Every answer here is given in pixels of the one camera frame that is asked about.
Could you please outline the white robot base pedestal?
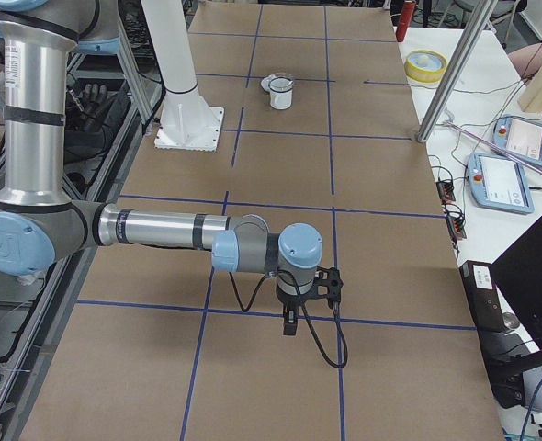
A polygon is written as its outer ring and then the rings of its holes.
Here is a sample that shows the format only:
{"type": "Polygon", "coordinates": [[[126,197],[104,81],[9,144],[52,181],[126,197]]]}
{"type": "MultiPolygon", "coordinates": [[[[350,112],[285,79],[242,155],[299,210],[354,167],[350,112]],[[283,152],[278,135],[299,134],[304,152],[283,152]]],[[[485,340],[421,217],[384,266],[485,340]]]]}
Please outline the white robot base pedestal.
{"type": "Polygon", "coordinates": [[[141,5],[165,90],[155,146],[213,152],[224,109],[209,106],[199,92],[182,3],[145,0],[141,5]]]}

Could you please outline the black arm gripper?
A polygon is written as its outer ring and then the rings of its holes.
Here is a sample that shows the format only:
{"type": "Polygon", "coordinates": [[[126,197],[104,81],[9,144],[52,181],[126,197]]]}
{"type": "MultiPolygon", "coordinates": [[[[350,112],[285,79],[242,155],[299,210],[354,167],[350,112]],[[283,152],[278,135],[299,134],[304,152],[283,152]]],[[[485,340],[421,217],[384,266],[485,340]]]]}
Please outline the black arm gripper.
{"type": "Polygon", "coordinates": [[[308,300],[326,300],[328,307],[339,317],[343,285],[340,271],[335,267],[318,266],[313,280],[304,285],[298,285],[286,269],[279,269],[277,298],[283,305],[283,316],[297,317],[299,309],[308,300]]]}

